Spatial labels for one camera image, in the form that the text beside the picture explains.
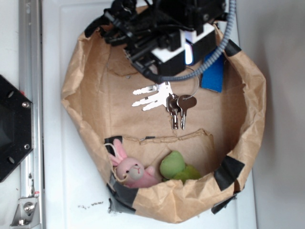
paper bag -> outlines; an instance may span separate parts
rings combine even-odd
[[[123,47],[105,43],[96,31],[82,34],[62,88],[62,104],[111,193],[112,209],[179,223],[241,191],[259,151],[266,106],[265,79],[232,42],[226,49],[221,93],[199,88],[187,112],[186,129],[172,130],[164,106],[132,107],[152,85],[130,65]],[[198,79],[171,83],[177,95],[192,94]],[[150,188],[127,188],[112,174],[105,142],[119,138],[129,156],[158,166],[172,150],[201,173],[199,180],[169,180]]]

silver key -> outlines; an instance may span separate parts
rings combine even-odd
[[[158,84],[158,93],[153,94],[150,96],[147,96],[139,101],[136,101],[132,104],[132,106],[140,106],[143,104],[148,104],[145,107],[143,107],[143,111],[150,110],[152,108],[158,107],[160,105],[166,105],[166,98],[168,97],[168,94],[173,94],[173,91],[171,89],[171,85],[169,82],[164,82],[162,84]]]
[[[177,104],[181,108],[181,128],[184,130],[186,111],[187,109],[196,106],[197,99],[195,97],[191,97],[190,95],[182,95],[178,98]]]
[[[156,83],[155,85],[150,85],[150,86],[135,90],[135,91],[133,91],[133,94],[137,95],[137,94],[155,92],[158,90],[158,88],[159,88],[159,85]]]
[[[172,115],[172,129],[178,129],[178,113],[181,111],[177,104],[178,96],[172,94],[167,97],[167,111]]]

blue card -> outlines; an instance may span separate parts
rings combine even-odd
[[[212,53],[206,55],[204,61],[207,60]],[[224,54],[215,61],[207,70],[204,71],[201,87],[216,92],[221,92],[223,89],[224,78]]]

pink bunny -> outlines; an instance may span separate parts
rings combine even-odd
[[[113,145],[116,156],[110,154],[110,159],[113,166],[116,167],[116,175],[119,179],[124,180],[125,186],[130,188],[150,187],[160,182],[154,176],[154,167],[148,166],[144,169],[140,161],[127,157],[119,139],[114,139]]]

green plush toy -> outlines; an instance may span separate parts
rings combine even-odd
[[[188,179],[201,178],[198,170],[192,165],[186,165],[184,159],[178,151],[172,151],[166,156],[160,165],[160,173],[165,180],[181,180],[185,183]]]

